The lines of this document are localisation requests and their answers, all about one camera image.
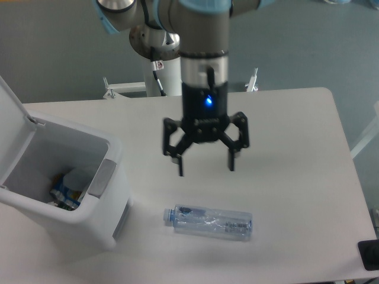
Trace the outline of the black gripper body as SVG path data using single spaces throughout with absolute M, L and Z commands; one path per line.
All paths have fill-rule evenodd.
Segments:
M 184 131 L 180 143 L 209 143 L 217 140 L 224 144 L 230 138 L 224 132 L 230 124 L 227 115 L 228 83 L 209 88 L 195 88 L 182 84 L 183 118 L 181 128 Z

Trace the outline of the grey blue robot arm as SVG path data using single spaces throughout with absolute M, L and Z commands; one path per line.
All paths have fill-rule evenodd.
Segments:
M 268 1 L 95 1 L 111 31 L 142 24 L 179 36 L 182 112 L 179 121 L 163 120 L 162 152 L 182 164 L 192 144 L 223 142 L 228 167 L 249 147 L 248 119 L 227 113 L 230 19 L 261 9 Z

